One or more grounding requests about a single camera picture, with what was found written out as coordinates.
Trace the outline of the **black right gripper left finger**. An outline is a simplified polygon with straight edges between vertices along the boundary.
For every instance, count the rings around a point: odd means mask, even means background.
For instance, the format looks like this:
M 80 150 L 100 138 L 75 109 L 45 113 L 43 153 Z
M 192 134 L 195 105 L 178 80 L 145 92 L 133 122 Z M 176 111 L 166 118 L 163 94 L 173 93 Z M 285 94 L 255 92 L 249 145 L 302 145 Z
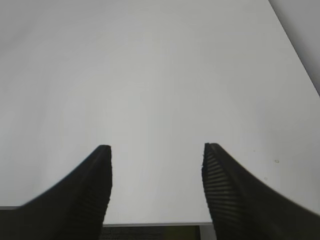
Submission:
M 0 212 L 2 240 L 97 240 L 113 185 L 112 150 L 98 146 L 35 199 Z

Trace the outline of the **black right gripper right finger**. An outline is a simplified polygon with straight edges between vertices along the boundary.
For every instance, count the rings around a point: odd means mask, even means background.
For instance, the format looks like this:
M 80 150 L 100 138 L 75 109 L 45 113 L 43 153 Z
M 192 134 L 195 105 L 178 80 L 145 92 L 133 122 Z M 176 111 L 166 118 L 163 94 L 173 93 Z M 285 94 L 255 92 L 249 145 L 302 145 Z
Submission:
M 217 143 L 204 145 L 202 185 L 218 240 L 318 240 L 319 215 L 279 194 Z

